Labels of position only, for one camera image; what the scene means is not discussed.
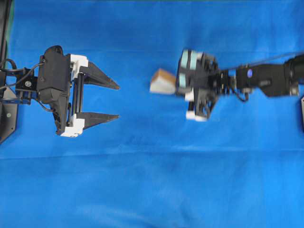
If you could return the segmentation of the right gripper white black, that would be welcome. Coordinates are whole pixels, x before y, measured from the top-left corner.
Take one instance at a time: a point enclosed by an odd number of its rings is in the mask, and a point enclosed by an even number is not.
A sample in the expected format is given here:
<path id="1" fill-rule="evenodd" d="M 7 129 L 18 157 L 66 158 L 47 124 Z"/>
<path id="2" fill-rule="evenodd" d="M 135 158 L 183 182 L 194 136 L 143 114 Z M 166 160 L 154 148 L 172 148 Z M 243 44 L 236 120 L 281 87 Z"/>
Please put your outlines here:
<path id="1" fill-rule="evenodd" d="M 178 64 L 176 94 L 189 103 L 186 118 L 209 119 L 220 95 L 228 91 L 228 71 L 220 70 L 213 55 L 184 49 Z"/>

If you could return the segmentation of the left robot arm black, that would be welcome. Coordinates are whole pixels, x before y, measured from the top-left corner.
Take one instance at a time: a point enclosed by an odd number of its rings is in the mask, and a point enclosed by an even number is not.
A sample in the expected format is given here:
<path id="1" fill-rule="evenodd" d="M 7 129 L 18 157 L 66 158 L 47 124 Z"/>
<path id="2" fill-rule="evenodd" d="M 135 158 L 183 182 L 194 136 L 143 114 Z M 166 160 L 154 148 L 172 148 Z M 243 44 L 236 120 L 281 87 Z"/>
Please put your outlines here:
<path id="1" fill-rule="evenodd" d="M 7 131 L 8 107 L 16 115 L 19 104 L 38 102 L 52 113 L 56 134 L 77 137 L 83 130 L 118 119 L 117 114 L 83 112 L 84 85 L 95 85 L 118 90 L 119 85 L 109 78 L 86 56 L 64 54 L 61 46 L 49 47 L 31 69 L 17 68 L 11 59 L 11 69 L 0 69 L 0 124 L 1 133 Z"/>

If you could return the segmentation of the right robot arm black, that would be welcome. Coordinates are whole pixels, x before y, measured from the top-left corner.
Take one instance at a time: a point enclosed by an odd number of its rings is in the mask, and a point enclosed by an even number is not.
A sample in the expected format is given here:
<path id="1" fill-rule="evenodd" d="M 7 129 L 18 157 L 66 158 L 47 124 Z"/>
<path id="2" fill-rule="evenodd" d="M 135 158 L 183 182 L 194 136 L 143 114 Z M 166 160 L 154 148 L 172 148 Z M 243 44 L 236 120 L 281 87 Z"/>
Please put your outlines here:
<path id="1" fill-rule="evenodd" d="M 267 97 L 295 96 L 304 82 L 304 55 L 299 53 L 282 64 L 267 60 L 220 69 L 213 55 L 185 49 L 179 59 L 176 76 L 176 95 L 189 103 L 187 119 L 206 121 L 222 95 L 234 94 L 248 101 L 253 89 L 259 88 Z"/>

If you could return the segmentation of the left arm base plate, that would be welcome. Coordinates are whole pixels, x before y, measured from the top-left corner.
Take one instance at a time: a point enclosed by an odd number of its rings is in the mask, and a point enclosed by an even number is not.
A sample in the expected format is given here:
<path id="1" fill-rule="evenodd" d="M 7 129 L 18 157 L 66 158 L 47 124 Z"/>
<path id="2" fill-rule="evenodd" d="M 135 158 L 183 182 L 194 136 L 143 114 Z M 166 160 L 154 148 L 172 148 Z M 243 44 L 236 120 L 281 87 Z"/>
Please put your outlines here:
<path id="1" fill-rule="evenodd" d="M 15 93 L 7 88 L 0 100 L 0 143 L 2 144 L 16 130 L 18 104 Z"/>

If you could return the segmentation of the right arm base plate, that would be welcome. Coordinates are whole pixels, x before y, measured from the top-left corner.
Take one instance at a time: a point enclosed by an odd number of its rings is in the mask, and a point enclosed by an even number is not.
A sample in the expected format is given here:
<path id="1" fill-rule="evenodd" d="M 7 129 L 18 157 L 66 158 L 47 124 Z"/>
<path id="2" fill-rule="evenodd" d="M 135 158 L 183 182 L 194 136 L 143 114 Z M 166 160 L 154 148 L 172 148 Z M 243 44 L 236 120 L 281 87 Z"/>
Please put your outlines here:
<path id="1" fill-rule="evenodd" d="M 304 96 L 300 99 L 302 130 L 304 131 Z"/>

